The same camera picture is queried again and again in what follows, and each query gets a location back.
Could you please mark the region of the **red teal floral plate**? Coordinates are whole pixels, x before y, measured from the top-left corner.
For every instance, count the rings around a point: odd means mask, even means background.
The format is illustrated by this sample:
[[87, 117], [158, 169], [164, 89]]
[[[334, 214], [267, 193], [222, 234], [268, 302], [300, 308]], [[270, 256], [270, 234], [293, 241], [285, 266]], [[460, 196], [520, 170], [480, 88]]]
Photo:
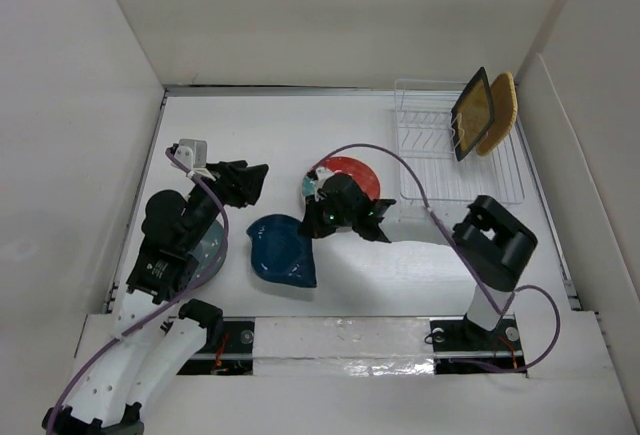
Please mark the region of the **red teal floral plate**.
[[314, 195], [324, 181], [334, 174], [348, 174], [373, 201], [380, 198], [381, 187], [378, 176], [373, 169], [364, 162], [347, 156], [332, 156], [322, 160], [319, 165], [310, 170], [301, 182], [301, 198]]

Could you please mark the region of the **dark blue leaf plate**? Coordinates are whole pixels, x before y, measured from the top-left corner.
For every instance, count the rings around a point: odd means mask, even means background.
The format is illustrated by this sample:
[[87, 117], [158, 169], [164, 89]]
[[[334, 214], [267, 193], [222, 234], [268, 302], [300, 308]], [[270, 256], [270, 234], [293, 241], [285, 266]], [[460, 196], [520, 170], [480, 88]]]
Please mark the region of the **dark blue leaf plate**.
[[251, 267], [260, 279], [297, 288], [317, 287], [312, 240], [298, 233], [300, 225], [289, 215], [272, 214], [247, 228]]

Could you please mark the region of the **grey-green round plate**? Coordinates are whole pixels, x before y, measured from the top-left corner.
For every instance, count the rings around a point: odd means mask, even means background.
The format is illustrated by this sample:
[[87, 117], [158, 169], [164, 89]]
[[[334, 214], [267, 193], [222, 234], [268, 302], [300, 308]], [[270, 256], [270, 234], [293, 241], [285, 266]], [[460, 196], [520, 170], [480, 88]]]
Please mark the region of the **grey-green round plate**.
[[223, 245], [225, 240], [225, 228], [215, 220], [201, 240], [189, 251], [189, 254], [198, 262], [188, 285], [189, 291], [201, 288], [222, 269], [227, 255], [227, 248]]

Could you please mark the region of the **black yellow square plate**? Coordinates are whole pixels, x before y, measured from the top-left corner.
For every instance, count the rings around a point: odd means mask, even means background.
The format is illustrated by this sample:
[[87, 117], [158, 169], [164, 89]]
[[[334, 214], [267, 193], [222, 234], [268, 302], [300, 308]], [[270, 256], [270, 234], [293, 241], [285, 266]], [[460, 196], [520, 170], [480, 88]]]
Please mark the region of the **black yellow square plate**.
[[462, 161], [482, 140], [495, 120], [495, 109], [484, 67], [467, 83], [451, 109], [453, 148]]

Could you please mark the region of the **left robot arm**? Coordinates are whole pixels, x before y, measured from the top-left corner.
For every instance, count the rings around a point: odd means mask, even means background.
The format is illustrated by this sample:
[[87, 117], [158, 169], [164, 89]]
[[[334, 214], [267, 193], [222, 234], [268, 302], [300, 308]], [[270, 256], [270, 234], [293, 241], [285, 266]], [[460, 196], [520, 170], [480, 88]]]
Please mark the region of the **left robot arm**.
[[223, 341], [223, 312], [192, 298], [222, 267], [227, 207], [255, 204], [268, 173], [244, 160], [188, 167], [194, 187], [154, 194], [109, 341], [73, 376], [43, 427], [49, 434], [141, 434], [151, 408], [197, 351]]

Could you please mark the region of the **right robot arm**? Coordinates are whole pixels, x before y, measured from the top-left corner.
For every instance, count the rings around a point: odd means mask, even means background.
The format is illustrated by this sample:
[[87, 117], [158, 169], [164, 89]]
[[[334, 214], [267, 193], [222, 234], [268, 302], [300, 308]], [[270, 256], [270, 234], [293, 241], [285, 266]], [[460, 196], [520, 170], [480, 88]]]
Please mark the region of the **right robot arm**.
[[504, 206], [479, 195], [464, 219], [448, 228], [432, 208], [421, 219], [407, 218], [394, 199], [371, 198], [344, 172], [312, 170], [304, 179], [302, 236], [322, 239], [353, 231], [369, 242], [421, 242], [454, 250], [476, 281], [462, 323], [462, 336], [484, 348], [498, 336], [521, 275], [537, 248], [537, 237]]

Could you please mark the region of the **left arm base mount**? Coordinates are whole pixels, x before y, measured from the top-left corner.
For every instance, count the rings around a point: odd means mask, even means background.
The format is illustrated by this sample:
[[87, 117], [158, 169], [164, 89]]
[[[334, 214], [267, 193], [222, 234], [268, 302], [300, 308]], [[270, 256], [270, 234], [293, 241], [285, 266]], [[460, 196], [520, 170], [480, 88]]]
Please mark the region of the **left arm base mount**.
[[192, 299], [184, 303], [176, 316], [163, 325], [168, 333], [177, 319], [191, 319], [206, 331], [202, 348], [195, 352], [177, 372], [181, 376], [241, 376], [253, 373], [255, 319], [226, 317], [214, 305]]

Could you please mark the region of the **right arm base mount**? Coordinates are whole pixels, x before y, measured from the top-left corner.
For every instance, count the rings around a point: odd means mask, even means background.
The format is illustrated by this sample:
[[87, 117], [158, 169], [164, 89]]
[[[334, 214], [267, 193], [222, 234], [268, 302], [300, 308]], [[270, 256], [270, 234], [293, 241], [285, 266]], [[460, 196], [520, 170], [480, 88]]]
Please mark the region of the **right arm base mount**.
[[437, 375], [488, 373], [488, 370], [462, 363], [460, 359], [487, 363], [501, 370], [512, 370], [525, 364], [513, 316], [503, 318], [493, 331], [477, 328], [463, 318], [431, 319], [424, 343], [432, 347]]

